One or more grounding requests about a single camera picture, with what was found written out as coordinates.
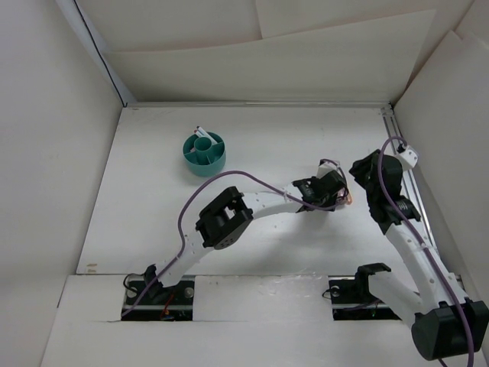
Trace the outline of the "orange translucent eraser case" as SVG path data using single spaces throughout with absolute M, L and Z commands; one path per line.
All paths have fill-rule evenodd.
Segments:
M 352 201 L 353 199 L 348 188 L 341 189 L 338 193 L 336 204 L 339 206 L 351 205 Z

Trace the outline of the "blue capped white marker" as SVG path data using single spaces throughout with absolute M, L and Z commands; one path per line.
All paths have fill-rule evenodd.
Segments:
M 208 138 L 211 141 L 211 145 L 217 145 L 218 142 L 202 127 L 197 126 L 194 130 L 194 134 L 199 138 Z

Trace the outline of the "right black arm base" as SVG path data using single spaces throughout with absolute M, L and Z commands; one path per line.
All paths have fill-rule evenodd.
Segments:
M 384 263 L 361 265 L 354 275 L 329 275 L 328 288 L 322 297 L 331 301 L 334 321 L 400 320 L 400 318 L 368 288 L 369 277 L 391 273 Z

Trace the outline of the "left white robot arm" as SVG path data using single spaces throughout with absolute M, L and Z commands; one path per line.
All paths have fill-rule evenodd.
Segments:
M 144 272 L 144 294 L 154 303 L 170 296 L 170 287 L 208 253 L 235 244 L 251 222 L 267 216 L 305 211 L 333 211 L 348 195 L 341 170 L 320 167 L 317 175 L 295 180 L 277 189 L 261 181 L 267 191 L 242 193 L 237 187 L 224 189 L 199 213 L 195 229 L 185 233 L 183 214 L 177 229 L 182 245 L 175 258 L 149 266 Z

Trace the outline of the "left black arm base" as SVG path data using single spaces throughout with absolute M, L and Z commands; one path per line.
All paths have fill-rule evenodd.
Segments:
M 136 300 L 146 287 L 151 273 L 130 273 L 125 276 L 125 295 L 121 308 L 122 321 L 179 322 L 193 320 L 195 277 L 184 275 L 172 287 L 163 288 L 155 282 L 141 300 Z

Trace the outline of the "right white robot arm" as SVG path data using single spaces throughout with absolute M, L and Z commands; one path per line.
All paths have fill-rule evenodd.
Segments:
M 403 284 L 384 263 L 362 265 L 353 282 L 355 296 L 383 301 L 410 329 L 418 353 L 426 360 L 474 354 L 484 341 L 488 308 L 473 301 L 442 263 L 422 234 L 421 216 L 401 193 L 403 172 L 416 165 L 408 149 L 396 156 L 376 150 L 355 161 L 350 174 L 366 191 L 372 219 L 399 253 L 417 287 Z

